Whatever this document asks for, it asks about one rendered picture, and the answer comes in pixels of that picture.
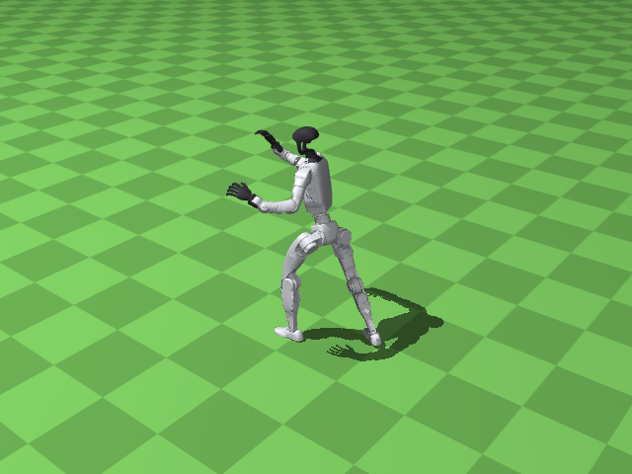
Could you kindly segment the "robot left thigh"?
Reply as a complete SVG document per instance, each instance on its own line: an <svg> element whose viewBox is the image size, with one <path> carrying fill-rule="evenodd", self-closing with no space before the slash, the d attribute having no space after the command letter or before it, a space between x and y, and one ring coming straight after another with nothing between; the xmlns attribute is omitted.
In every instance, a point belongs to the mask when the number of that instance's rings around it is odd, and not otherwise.
<svg viewBox="0 0 632 474"><path fill-rule="evenodd" d="M321 243L321 236L318 232L310 234L304 232L300 234L289 247L282 269L282 281L289 277L294 282L294 291L301 286L301 279L296 275L296 270L300 268L307 258L307 255L315 252Z"/></svg>

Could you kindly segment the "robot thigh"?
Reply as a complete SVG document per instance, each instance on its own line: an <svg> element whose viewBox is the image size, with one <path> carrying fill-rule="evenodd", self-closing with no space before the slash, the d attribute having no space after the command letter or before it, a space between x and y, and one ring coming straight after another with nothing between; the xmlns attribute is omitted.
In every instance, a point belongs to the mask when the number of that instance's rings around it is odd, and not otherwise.
<svg viewBox="0 0 632 474"><path fill-rule="evenodd" d="M294 291L301 286L301 279L296 275L296 270L300 268L307 258L307 255L315 252L321 243L321 236L318 232L310 234L304 232L300 234L289 247L282 269L282 281L289 277L294 282Z"/></svg>
<svg viewBox="0 0 632 474"><path fill-rule="evenodd" d="M358 294L361 292L361 287L357 279L358 275L353 256L354 251L352 246L349 244L352 240L352 233L346 228L338 227L338 229L340 232L340 238L331 245L346 276L349 292L352 294Z"/></svg>

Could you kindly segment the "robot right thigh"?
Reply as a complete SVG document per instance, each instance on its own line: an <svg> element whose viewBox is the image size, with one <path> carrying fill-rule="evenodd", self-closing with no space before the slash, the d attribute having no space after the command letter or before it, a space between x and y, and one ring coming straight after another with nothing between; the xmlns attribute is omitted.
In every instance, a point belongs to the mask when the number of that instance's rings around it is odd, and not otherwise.
<svg viewBox="0 0 632 474"><path fill-rule="evenodd" d="M352 246L349 244L352 240L352 233L346 228L338 227L338 229L340 232L340 238L331 245L346 276L349 292L352 294L358 294L361 292L361 287L357 279L358 275L353 256L354 251Z"/></svg>

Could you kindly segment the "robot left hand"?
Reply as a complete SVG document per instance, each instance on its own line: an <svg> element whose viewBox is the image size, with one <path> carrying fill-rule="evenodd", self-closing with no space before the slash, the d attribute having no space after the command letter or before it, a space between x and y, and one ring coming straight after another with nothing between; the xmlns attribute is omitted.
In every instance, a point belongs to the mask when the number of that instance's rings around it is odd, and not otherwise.
<svg viewBox="0 0 632 474"><path fill-rule="evenodd" d="M251 193L251 191L249 190L249 188L247 187L247 185L245 183L241 183L241 185L244 186L244 187L240 186L237 183L233 183L232 186L229 186L229 189L227 190L227 192L232 192L232 193L227 193L226 195L227 196L234 196L234 197L237 197L238 199L241 199L241 200L247 200L249 205L257 208L257 206L254 203L251 202L253 197L257 197L257 196L255 194ZM237 186L238 188L235 187L235 186ZM232 188L232 189L230 189L230 188ZM238 192L233 190L233 189L237 190ZM233 193L235 193L235 194L233 194Z"/></svg>

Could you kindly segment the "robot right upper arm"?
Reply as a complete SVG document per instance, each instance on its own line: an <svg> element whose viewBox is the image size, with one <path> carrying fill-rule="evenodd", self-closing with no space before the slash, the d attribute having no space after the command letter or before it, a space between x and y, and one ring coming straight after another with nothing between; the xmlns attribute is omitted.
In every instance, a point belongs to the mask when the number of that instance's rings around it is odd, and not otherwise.
<svg viewBox="0 0 632 474"><path fill-rule="evenodd" d="M323 155L322 155L322 154L320 154L319 152L317 152L317 155L321 155L321 156L323 156ZM305 160L305 158L300 158L300 159L299 159L299 161L298 161L298 162L297 162L297 164L296 164L296 169L297 169L297 170L298 170L299 166L301 165L301 163L302 163L304 160ZM327 159L326 159L326 160L327 160Z"/></svg>

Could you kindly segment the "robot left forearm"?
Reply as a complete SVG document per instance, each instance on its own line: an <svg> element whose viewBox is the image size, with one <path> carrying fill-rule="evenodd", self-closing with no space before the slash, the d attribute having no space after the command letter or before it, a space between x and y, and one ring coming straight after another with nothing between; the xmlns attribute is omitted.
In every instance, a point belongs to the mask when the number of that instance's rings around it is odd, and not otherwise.
<svg viewBox="0 0 632 474"><path fill-rule="evenodd" d="M278 201L278 202L275 202L275 201L268 202L266 200L262 200L260 197L253 197L251 202L257 206L257 209L261 213L269 212L269 213L282 214L283 212L286 212L286 211L295 210L297 207L297 204L295 200L293 199Z"/></svg>

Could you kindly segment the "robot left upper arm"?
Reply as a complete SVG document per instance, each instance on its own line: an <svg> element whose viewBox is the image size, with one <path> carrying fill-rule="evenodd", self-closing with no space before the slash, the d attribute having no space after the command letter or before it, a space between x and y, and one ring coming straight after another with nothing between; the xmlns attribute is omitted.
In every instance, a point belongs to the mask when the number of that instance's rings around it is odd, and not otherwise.
<svg viewBox="0 0 632 474"><path fill-rule="evenodd" d="M295 210L286 211L285 213L293 214L299 209L306 187L307 185L311 183L311 180L312 180L312 175L311 175L310 168L301 168L299 171L295 173L294 185L293 185L291 194L292 194L292 199L295 200L297 204L297 207Z"/></svg>

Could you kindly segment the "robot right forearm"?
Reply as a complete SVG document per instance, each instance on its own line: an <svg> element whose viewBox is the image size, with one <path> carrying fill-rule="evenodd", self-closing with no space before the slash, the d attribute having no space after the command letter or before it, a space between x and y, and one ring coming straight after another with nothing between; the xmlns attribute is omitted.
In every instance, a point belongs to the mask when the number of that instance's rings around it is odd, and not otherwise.
<svg viewBox="0 0 632 474"><path fill-rule="evenodd" d="M282 145L281 145L281 147L283 149L282 152L279 153L276 149L273 149L273 153L276 154L280 159L290 163L290 165L295 166L297 164L297 162L299 161L299 159L303 158L303 157L300 157L300 156L298 156L296 154L294 155L291 152L285 150Z"/></svg>

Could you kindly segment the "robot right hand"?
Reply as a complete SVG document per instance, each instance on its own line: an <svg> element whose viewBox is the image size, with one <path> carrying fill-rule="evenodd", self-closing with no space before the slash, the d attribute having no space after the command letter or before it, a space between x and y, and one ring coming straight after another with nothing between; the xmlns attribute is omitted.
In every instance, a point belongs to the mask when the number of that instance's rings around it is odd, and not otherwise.
<svg viewBox="0 0 632 474"><path fill-rule="evenodd" d="M272 146L271 149L276 149L279 153L282 152L282 147L279 142L275 140L275 138L269 134L266 130L257 130L255 134L261 134Z"/></svg>

